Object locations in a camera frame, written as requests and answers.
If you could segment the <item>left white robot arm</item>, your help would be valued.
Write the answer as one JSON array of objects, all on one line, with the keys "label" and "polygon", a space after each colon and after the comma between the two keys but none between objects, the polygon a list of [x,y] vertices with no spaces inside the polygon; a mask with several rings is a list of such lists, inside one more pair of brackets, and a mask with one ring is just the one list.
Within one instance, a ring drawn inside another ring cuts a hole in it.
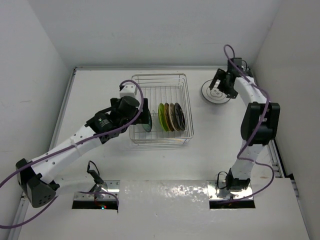
[{"label": "left white robot arm", "polygon": [[18,184],[34,208],[47,205],[67,188],[75,189],[59,178],[59,173],[85,153],[117,138],[129,126],[148,124],[151,114],[148,99],[138,101],[132,96],[112,98],[111,106],[98,111],[67,140],[42,156],[16,164]]}]

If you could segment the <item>mustard yellow plate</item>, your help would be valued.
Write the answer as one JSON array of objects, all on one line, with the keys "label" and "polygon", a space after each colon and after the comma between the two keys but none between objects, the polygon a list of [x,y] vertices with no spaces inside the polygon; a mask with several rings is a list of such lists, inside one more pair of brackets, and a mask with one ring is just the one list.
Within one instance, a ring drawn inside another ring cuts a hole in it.
[{"label": "mustard yellow plate", "polygon": [[164,116],[165,116],[165,122],[167,124],[168,130],[170,132],[173,132],[174,128],[172,127],[172,124],[170,121],[169,104],[167,102],[164,104]]}]

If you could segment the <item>beige cream plate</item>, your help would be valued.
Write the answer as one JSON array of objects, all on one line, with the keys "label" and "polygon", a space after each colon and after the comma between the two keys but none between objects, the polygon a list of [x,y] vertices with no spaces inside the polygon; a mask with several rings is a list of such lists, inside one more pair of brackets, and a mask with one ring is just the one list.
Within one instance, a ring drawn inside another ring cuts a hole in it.
[{"label": "beige cream plate", "polygon": [[176,114],[175,114],[175,106],[173,103],[169,104],[169,119],[170,119],[170,123],[173,127],[173,129],[175,131],[179,131],[179,126],[177,124],[177,118],[176,118]]}]

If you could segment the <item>teal blue patterned plate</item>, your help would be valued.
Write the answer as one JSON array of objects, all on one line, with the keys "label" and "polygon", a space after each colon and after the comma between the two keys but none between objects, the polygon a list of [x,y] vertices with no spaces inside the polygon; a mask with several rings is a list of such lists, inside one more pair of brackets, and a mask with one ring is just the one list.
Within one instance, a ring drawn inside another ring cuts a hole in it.
[{"label": "teal blue patterned plate", "polygon": [[152,131],[153,122],[152,122],[152,116],[149,110],[143,112],[140,124],[147,133],[150,133]]}]

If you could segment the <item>black patterned plate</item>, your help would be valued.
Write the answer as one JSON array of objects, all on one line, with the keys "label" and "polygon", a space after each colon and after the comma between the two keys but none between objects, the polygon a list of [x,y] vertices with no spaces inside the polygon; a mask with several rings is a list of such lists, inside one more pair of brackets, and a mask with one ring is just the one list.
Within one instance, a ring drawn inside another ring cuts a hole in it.
[{"label": "black patterned plate", "polygon": [[174,104],[175,108],[175,115],[176,115],[176,122],[181,131],[184,131],[186,129],[186,122],[185,122],[185,117],[184,117],[184,112],[182,110],[182,107],[180,106],[179,103]]}]

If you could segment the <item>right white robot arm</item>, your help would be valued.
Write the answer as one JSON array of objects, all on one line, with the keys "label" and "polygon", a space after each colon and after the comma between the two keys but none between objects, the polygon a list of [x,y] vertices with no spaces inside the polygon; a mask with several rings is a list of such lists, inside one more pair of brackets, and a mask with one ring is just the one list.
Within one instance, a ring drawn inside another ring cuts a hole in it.
[{"label": "right white robot arm", "polygon": [[258,163],[259,153],[276,137],[281,108],[278,103],[271,102],[269,94],[258,87],[252,77],[246,75],[219,68],[209,89],[214,87],[229,99],[240,96],[246,105],[240,126],[242,145],[225,178],[228,191],[241,191],[251,182],[251,172]]}]

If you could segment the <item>white plate green rim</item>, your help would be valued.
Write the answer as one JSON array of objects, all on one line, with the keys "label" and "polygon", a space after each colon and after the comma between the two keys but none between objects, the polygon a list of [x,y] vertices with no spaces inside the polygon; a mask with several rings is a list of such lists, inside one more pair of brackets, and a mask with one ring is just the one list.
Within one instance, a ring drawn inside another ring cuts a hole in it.
[{"label": "white plate green rim", "polygon": [[225,104],[230,101],[229,98],[227,98],[227,95],[221,92],[218,89],[218,86],[220,84],[220,80],[217,80],[214,84],[214,87],[210,89],[210,85],[212,83],[212,79],[205,81],[201,86],[201,96],[209,103],[211,104]]}]

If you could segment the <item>lime green plate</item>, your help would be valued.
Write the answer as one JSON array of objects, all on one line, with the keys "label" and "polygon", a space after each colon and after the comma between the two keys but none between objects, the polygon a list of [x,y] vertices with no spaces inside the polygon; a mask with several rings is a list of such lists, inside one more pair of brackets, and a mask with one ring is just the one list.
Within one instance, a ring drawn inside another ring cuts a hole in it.
[{"label": "lime green plate", "polygon": [[166,123],[166,118],[165,118],[165,106],[163,103],[160,103],[158,105],[158,120],[159,120],[159,123],[162,127],[162,129],[165,131],[165,132],[168,132],[169,131],[169,128],[168,128],[168,125]]}]

